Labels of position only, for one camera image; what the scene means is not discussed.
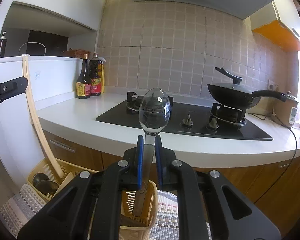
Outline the wooden chopstick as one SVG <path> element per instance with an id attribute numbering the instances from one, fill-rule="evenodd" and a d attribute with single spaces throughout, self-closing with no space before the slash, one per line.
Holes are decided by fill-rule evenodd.
<path id="1" fill-rule="evenodd" d="M 29 113 L 31 120 L 34 125 L 34 129 L 37 133 L 37 137 L 39 139 L 39 142 L 42 146 L 43 152 L 46 154 L 47 158 L 49 159 L 52 168 L 57 174 L 57 178 L 62 180 L 64 177 L 64 172 L 62 171 L 60 165 L 58 164 L 55 156 L 53 155 L 51 148 L 47 142 L 47 139 L 45 137 L 45 134 L 43 132 L 42 126 L 40 124 L 37 111 L 36 111 L 36 106 L 34 103 L 33 95 L 32 95 L 32 89 L 31 89 L 31 80 L 30 80 L 30 71 L 29 71 L 29 55 L 28 54 L 23 54 L 22 56 L 22 67 L 23 67 L 23 76 L 27 79 L 28 85 L 25 90 L 26 94 L 26 100 L 27 100 L 27 105 L 29 108 Z"/>

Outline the black plastic spoon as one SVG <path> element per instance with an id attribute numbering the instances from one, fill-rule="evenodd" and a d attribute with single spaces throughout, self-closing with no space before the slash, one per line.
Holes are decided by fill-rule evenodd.
<path id="1" fill-rule="evenodd" d="M 42 194 L 54 195 L 59 185 L 51 181 L 44 173 L 37 173 L 33 176 L 32 185 Z"/>

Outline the clear large plastic spoon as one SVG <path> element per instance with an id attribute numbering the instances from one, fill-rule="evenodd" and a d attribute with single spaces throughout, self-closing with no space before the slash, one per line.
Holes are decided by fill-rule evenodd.
<path id="1" fill-rule="evenodd" d="M 141 216 L 155 150 L 155 137 L 167 126 L 171 113 L 170 100 L 161 88 L 150 89 L 139 108 L 139 123 L 144 131 L 142 145 L 141 188 L 136 192 L 133 215 Z"/>

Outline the dark bottle on shelf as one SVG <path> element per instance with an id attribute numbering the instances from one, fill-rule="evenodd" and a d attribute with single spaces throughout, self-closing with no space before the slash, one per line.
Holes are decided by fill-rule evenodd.
<path id="1" fill-rule="evenodd" d="M 5 49 L 7 43 L 6 34 L 7 32 L 3 31 L 0 37 L 0 58 L 5 57 Z"/>

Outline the beige plastic utensil basket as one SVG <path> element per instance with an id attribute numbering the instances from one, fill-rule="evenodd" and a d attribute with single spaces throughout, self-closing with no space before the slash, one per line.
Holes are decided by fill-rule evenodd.
<path id="1" fill-rule="evenodd" d="M 157 187 L 148 183 L 142 216 L 134 217 L 133 164 L 81 172 L 28 221 L 18 239 L 149 239 L 157 220 Z"/>

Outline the striped woven placemat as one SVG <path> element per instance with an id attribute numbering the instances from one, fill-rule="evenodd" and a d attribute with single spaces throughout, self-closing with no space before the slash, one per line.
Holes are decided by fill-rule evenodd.
<path id="1" fill-rule="evenodd" d="M 145 239 L 178 239 L 178 203 L 177 196 L 158 190 L 157 219 Z M 42 197 L 29 185 L 25 184 L 20 191 L 0 208 L 0 221 L 15 238 L 19 230 L 44 207 Z"/>

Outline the wooden base cabinet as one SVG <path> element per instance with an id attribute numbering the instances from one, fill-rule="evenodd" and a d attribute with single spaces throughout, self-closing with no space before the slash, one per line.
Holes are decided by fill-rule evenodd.
<path id="1" fill-rule="evenodd" d="M 143 139 L 105 171 L 77 175 L 32 219 L 41 238 L 118 239 L 122 194 L 141 188 Z M 296 222 L 300 178 L 282 176 L 252 202 L 219 171 L 194 170 L 155 139 L 159 187 L 178 193 L 180 239 L 280 239 L 283 220 Z"/>

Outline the brown woven basket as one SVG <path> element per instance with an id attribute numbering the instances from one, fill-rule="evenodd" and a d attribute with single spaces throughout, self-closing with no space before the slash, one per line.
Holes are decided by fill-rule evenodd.
<path id="1" fill-rule="evenodd" d="M 69 49 L 67 51 L 62 51 L 61 56 L 63 57 L 73 57 L 82 59 L 84 55 L 90 55 L 90 51 L 83 50 L 83 49 Z"/>

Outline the dark soy sauce bottle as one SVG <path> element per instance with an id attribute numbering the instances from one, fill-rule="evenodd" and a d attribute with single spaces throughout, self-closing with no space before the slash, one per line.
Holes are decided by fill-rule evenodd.
<path id="1" fill-rule="evenodd" d="M 76 96 L 79 99 L 90 97 L 91 78 L 88 70 L 88 54 L 83 55 L 81 73 L 76 81 Z"/>

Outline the large red-label sauce bottle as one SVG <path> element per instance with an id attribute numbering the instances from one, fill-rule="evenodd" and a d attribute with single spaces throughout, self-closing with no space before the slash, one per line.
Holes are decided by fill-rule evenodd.
<path id="1" fill-rule="evenodd" d="M 101 95 L 102 77 L 99 71 L 99 66 L 102 61 L 98 58 L 97 52 L 94 52 L 93 58 L 89 62 L 89 77 L 91 79 L 90 95 Z"/>

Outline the black gas stove top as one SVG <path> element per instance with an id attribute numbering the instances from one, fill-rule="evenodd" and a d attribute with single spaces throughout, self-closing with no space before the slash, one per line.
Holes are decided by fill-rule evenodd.
<path id="1" fill-rule="evenodd" d="M 135 92 L 127 93 L 127 100 L 119 103 L 96 120 L 108 124 L 140 128 L 138 111 L 143 96 Z M 242 127 L 222 122 L 210 115 L 211 108 L 185 103 L 172 103 L 170 120 L 164 129 L 166 133 L 183 134 L 198 137 L 210 137 L 233 140 L 272 141 L 273 137 L 250 121 Z"/>

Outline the white electric appliance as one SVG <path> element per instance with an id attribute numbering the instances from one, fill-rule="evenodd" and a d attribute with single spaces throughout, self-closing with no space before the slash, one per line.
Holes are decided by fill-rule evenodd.
<path id="1" fill-rule="evenodd" d="M 290 115 L 289 115 L 289 119 L 288 119 L 288 123 L 289 123 L 290 127 L 292 127 L 295 123 L 297 111 L 298 110 L 296 107 L 292 107 L 290 110 Z"/>

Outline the steel pot lid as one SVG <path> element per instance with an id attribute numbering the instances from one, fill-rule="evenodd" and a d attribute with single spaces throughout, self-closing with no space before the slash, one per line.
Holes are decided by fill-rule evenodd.
<path id="1" fill-rule="evenodd" d="M 298 98 L 294 96 L 290 91 L 286 93 L 286 103 L 296 103 L 298 104 Z"/>

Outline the wall power socket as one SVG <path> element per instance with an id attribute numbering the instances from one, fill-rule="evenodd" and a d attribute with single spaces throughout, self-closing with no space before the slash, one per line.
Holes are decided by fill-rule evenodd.
<path id="1" fill-rule="evenodd" d="M 272 80 L 268 80 L 268 90 L 271 91 L 278 91 L 279 90 L 279 85 L 275 83 Z"/>

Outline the orange upper wall cabinet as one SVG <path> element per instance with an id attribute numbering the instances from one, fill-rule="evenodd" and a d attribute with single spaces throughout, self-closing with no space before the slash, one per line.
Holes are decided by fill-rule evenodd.
<path id="1" fill-rule="evenodd" d="M 251 29 L 286 52 L 300 51 L 300 19 L 292 7 L 279 9 L 271 2 L 250 16 Z"/>

